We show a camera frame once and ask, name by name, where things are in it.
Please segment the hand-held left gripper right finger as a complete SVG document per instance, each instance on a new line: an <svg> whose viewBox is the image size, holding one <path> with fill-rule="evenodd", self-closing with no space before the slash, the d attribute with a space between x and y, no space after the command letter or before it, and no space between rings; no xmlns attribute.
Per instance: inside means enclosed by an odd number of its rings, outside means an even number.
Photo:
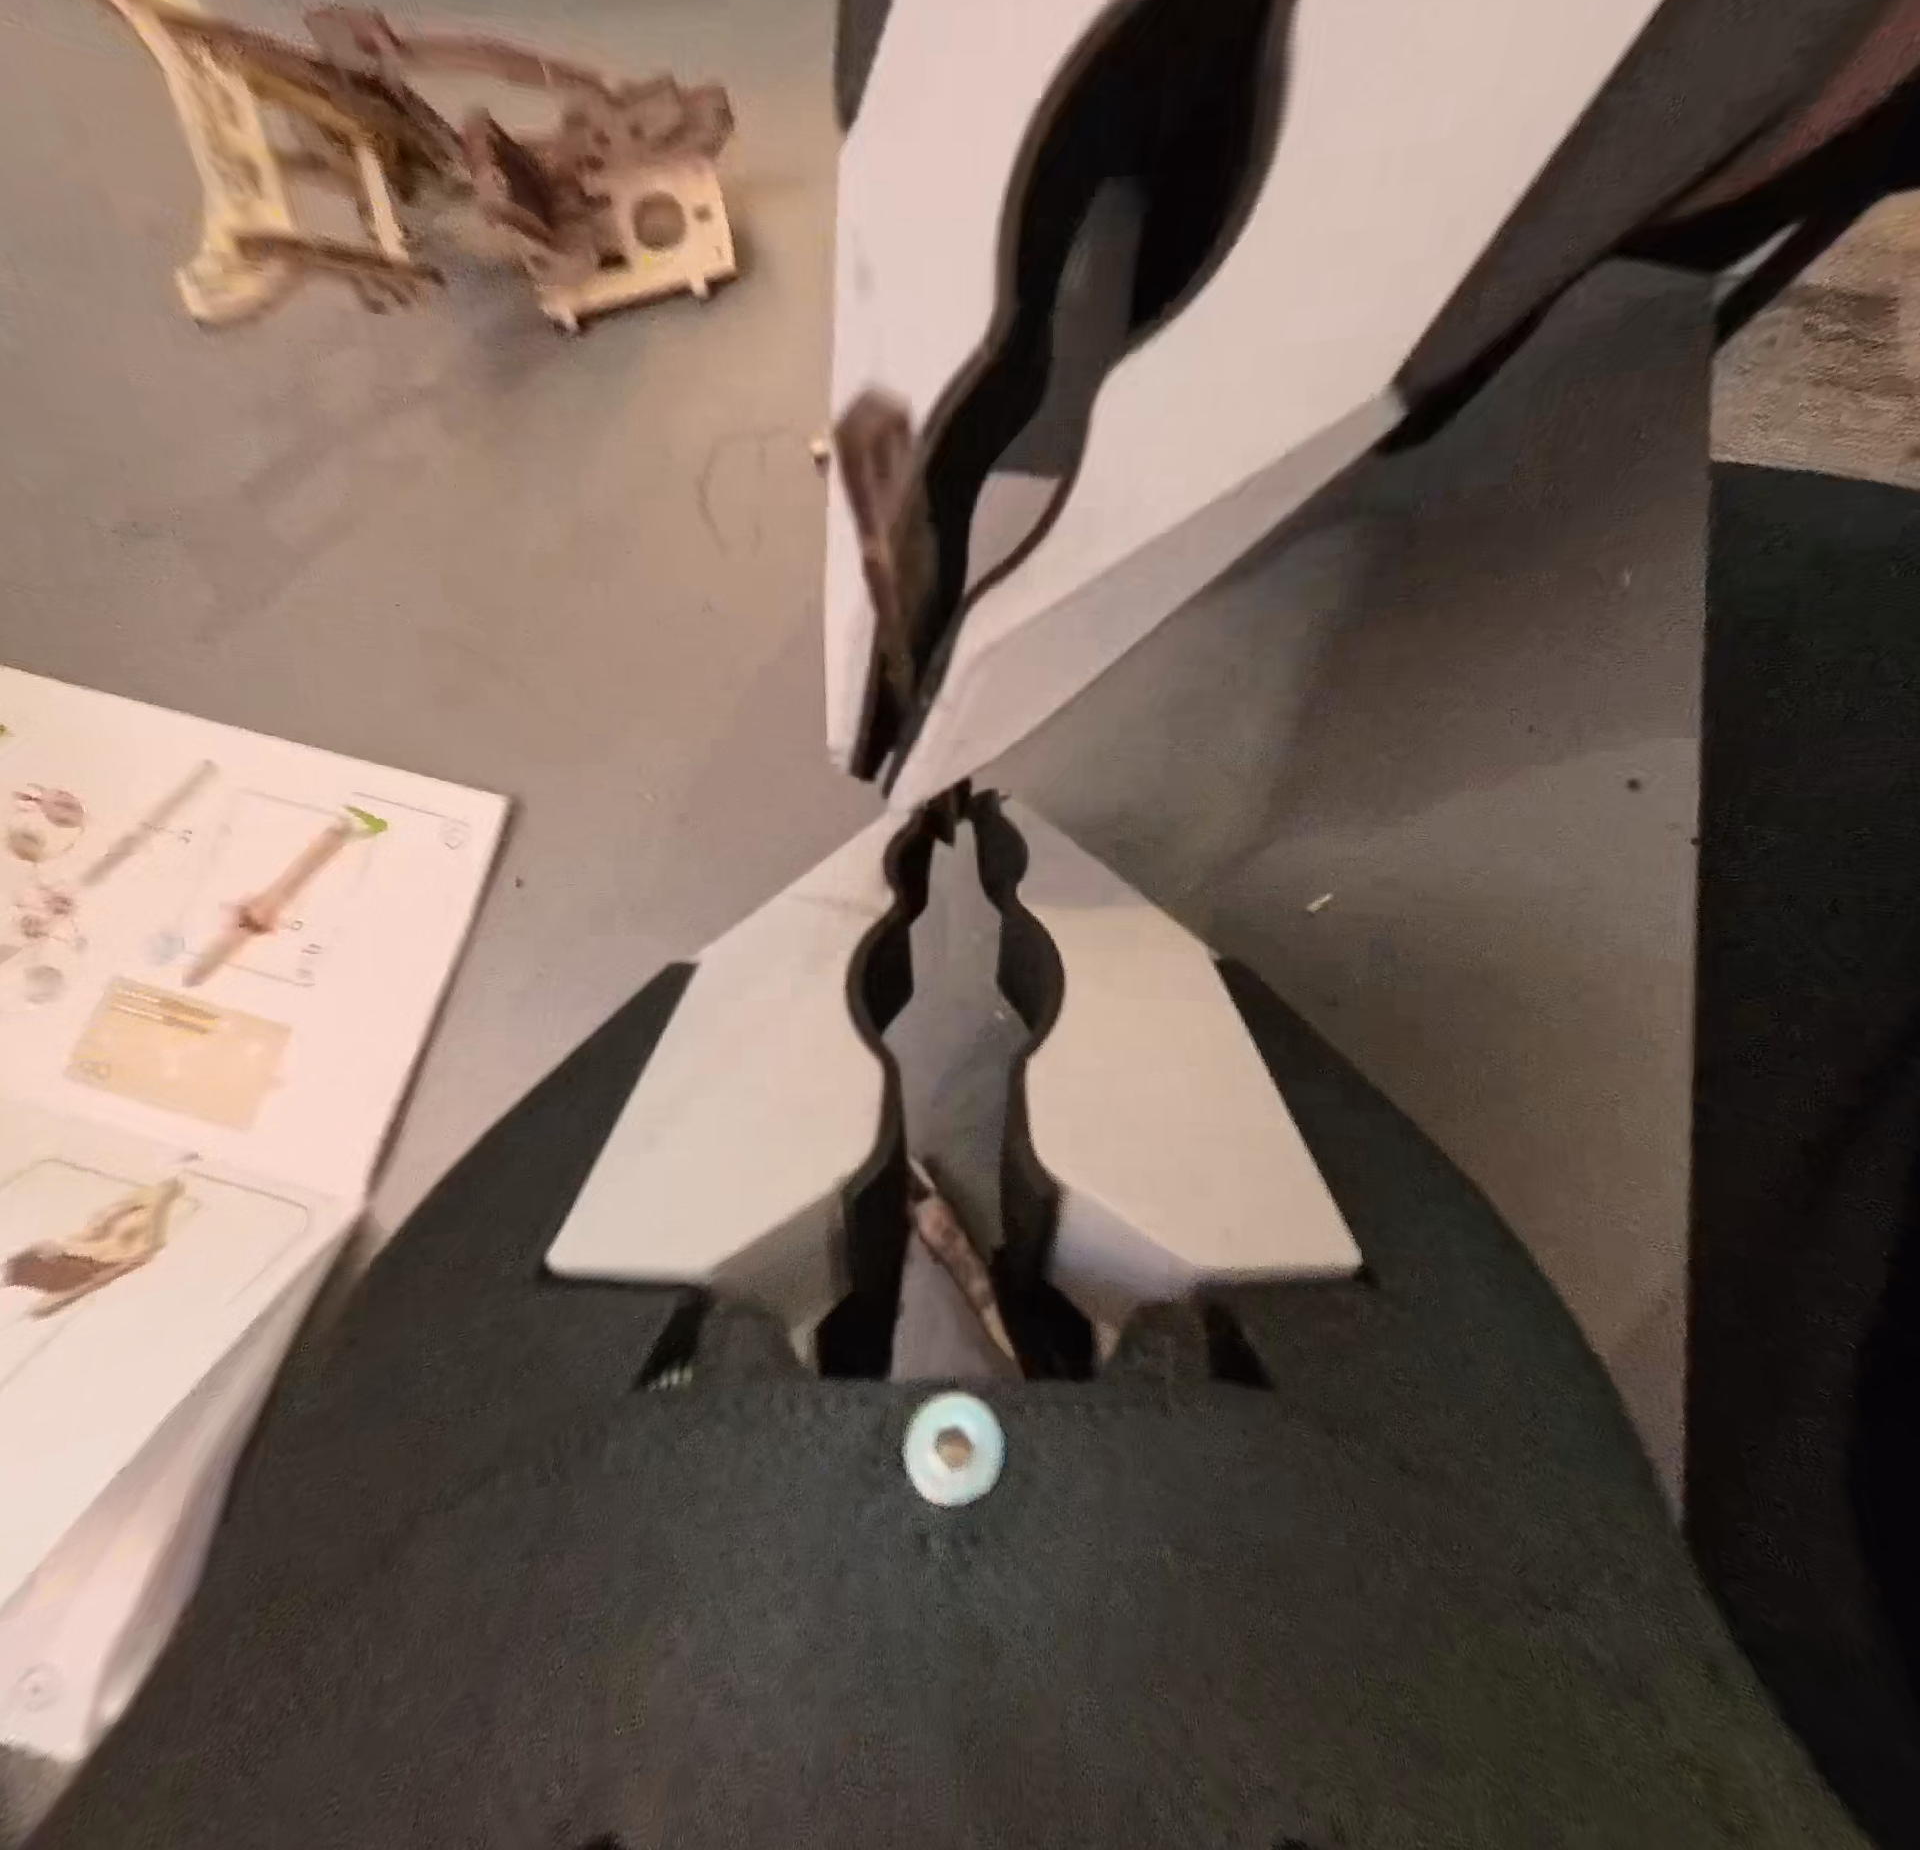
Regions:
<svg viewBox="0 0 1920 1850"><path fill-rule="evenodd" d="M1093 1377L1144 1311L1361 1277L1216 954L1031 805L974 796L968 822L1023 1028L990 1264L1020 1367Z"/></svg>

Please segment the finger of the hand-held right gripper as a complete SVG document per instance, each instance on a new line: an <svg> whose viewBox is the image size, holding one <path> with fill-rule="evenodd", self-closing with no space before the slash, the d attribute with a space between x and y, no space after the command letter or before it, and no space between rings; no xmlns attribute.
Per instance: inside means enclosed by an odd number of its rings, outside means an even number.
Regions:
<svg viewBox="0 0 1920 1850"><path fill-rule="evenodd" d="M1366 455L1281 449L1396 380L1663 1L1281 0L1274 139L1133 348L1196 331L1198 373L1148 386L1203 442L1203 585L1173 613Z"/></svg>
<svg viewBox="0 0 1920 1850"><path fill-rule="evenodd" d="M934 116L931 62L908 62L908 42L932 37L936 9L972 24L978 0L893 0L882 45L863 90L852 133L842 139L855 192L846 221L857 227L852 275L857 313L848 324L855 392L878 387L902 398L924 458L924 503L936 547L936 585L924 624L923 681L915 708L873 781L967 781L1081 696L1130 647L1203 587L1203 439L1173 430L1181 414L1155 409L1153 383L1184 383L1198 373L1196 329L1155 328L1139 350L1100 378L1086 431L1041 509L1039 525L1013 551L972 569L972 524L980 488L1020 430L1042 407L1046 370L1057 354L1058 308L1072 246L1093 199L1122 180L1121 157L1143 145L1147 102L1137 87L1121 95L1121 64L1150 62L1163 91L1173 68L1174 9L1198 0L1150 0L1148 26L1137 9L1093 87L1063 72L1020 139L1010 171L1020 180L1020 209L1009 193L997 204L994 313L980 322L962 278L974 278L964 252L962 217L978 197L1001 197L990 145L1013 142L1010 118L1027 114L1007 94L964 91L961 116ZM834 246L834 278L841 255ZM970 308L962 315L962 295ZM978 342L962 344L962 329ZM972 358L952 380L934 364ZM829 472L827 554L827 702L829 751L857 779L855 744L868 681L874 624L859 569L852 509Z"/></svg>

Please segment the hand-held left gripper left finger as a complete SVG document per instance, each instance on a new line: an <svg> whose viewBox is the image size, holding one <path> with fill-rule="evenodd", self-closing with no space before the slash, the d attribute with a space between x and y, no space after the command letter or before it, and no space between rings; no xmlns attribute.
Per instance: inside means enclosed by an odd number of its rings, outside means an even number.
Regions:
<svg viewBox="0 0 1920 1850"><path fill-rule="evenodd" d="M888 811L703 950L550 1273L752 1303L824 1373L893 1369L913 1218L886 1034L954 823Z"/></svg>

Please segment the wooden axle stick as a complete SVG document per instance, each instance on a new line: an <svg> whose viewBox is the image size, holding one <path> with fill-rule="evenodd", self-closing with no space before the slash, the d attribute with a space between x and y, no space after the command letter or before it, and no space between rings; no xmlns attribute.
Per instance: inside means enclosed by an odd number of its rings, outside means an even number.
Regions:
<svg viewBox="0 0 1920 1850"><path fill-rule="evenodd" d="M906 1381L1020 1381L1013 1336L989 1262L942 1194L938 1177L911 1157L911 1237L893 1338L893 1373Z"/></svg>

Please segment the small wooden gear part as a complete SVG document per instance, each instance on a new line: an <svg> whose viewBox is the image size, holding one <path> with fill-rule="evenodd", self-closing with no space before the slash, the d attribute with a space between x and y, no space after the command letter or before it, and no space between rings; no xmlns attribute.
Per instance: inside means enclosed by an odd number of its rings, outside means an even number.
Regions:
<svg viewBox="0 0 1920 1850"><path fill-rule="evenodd" d="M857 393L832 425L832 455L874 626L855 744L855 775L873 781L923 683L938 547L931 531L921 439L902 398L880 387Z"/></svg>

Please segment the wooden model assembly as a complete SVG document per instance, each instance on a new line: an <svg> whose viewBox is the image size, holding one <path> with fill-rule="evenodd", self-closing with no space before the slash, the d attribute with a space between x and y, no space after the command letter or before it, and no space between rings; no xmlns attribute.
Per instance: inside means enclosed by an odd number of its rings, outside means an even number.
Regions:
<svg viewBox="0 0 1920 1850"><path fill-rule="evenodd" d="M204 328L264 317L308 279L373 313L424 301L443 278L407 219L434 206L471 209L565 333L742 274L721 84L612 78L369 5L325 4L283 37L202 0L98 1L156 62L199 178L174 284Z"/></svg>

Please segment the white instruction booklet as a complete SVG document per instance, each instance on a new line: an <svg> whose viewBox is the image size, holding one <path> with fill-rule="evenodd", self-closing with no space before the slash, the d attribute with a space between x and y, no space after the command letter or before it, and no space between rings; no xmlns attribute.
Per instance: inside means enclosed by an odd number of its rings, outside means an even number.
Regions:
<svg viewBox="0 0 1920 1850"><path fill-rule="evenodd" d="M180 1618L352 1237L510 800L2 675L5 1750Z"/></svg>

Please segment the dark cloth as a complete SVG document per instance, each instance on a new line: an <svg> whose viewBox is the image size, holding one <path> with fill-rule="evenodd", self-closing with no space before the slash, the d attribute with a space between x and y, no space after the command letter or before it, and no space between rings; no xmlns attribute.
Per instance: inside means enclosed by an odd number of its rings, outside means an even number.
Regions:
<svg viewBox="0 0 1920 1850"><path fill-rule="evenodd" d="M1719 464L1685 1518L1876 1845L1917 1845L1919 503Z"/></svg>

